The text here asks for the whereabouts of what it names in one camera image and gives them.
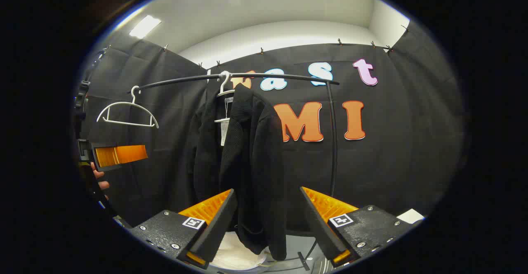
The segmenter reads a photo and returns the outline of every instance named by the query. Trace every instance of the clothes hanger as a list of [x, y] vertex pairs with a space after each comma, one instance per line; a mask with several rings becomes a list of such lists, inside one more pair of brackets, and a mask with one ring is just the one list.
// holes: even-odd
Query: clothes hanger
[[[127, 124], [127, 125], [138, 125], [138, 126], [140, 126], [140, 127], [153, 127], [153, 126], [156, 125], [156, 128], [159, 129], [160, 126], [158, 126], [158, 122], [157, 122], [156, 118], [152, 115], [152, 113], [151, 113], [149, 110], [147, 110], [147, 109], [143, 108], [142, 106], [140, 106], [140, 105], [138, 105], [138, 104], [135, 103], [135, 102], [136, 102], [136, 96], [134, 95], [134, 89], [136, 89], [136, 88], [139, 88], [139, 86], [136, 85], [136, 86], [132, 87], [132, 90], [130, 91], [130, 94], [132, 94], [132, 103], [129, 103], [129, 102], [117, 102], [117, 103], [113, 103], [113, 104], [110, 104], [110, 105], [106, 106], [106, 107], [101, 111], [101, 113], [99, 114], [99, 116], [97, 117], [96, 122], [99, 121], [99, 118], [101, 117], [101, 115], [103, 114], [103, 112], [104, 112], [105, 110], [107, 110], [106, 118], [104, 118], [104, 116], [103, 116], [103, 118], [102, 118], [105, 122], [119, 123], [119, 124]], [[150, 122], [150, 124], [140, 124], [140, 123], [130, 123], [130, 122], [122, 122], [122, 121], [110, 120], [110, 107], [112, 107], [112, 106], [114, 106], [114, 105], [119, 105], [119, 104], [122, 104], [122, 105], [130, 105], [130, 106], [138, 107], [138, 108], [142, 109], [143, 111], [146, 111], [146, 112], [151, 116], [151, 122]]]
[[[227, 91], [224, 91], [224, 85], [229, 81], [229, 79], [231, 78], [231, 73], [228, 72], [228, 71], [223, 71], [222, 73], [220, 73], [220, 75], [224, 75], [226, 77], [226, 79], [224, 80], [224, 82], [222, 82], [222, 85], [220, 85], [220, 93], [217, 95], [217, 97], [220, 97], [222, 95], [226, 95], [226, 94], [230, 94], [230, 93], [234, 93], [234, 90], [227, 90]], [[217, 119], [215, 120], [214, 122], [215, 123], [219, 123], [219, 122], [226, 122], [226, 121], [229, 121], [230, 118], [227, 117], [228, 115], [228, 103], [227, 103], [227, 100], [228, 99], [225, 99], [224, 102], [226, 104], [226, 118], [222, 118], [222, 119]]]

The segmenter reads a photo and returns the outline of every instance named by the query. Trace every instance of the black cardigan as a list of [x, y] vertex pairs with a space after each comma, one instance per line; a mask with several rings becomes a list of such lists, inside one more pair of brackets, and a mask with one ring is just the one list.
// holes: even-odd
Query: black cardigan
[[[275, 109], [243, 85], [234, 95], [217, 97], [209, 90], [206, 103], [191, 122], [187, 176], [196, 202], [233, 188], [238, 208], [228, 231], [256, 255], [269, 246], [272, 257], [286, 257], [285, 179], [281, 156], [282, 127]], [[225, 145], [220, 146], [217, 106], [233, 97]]]

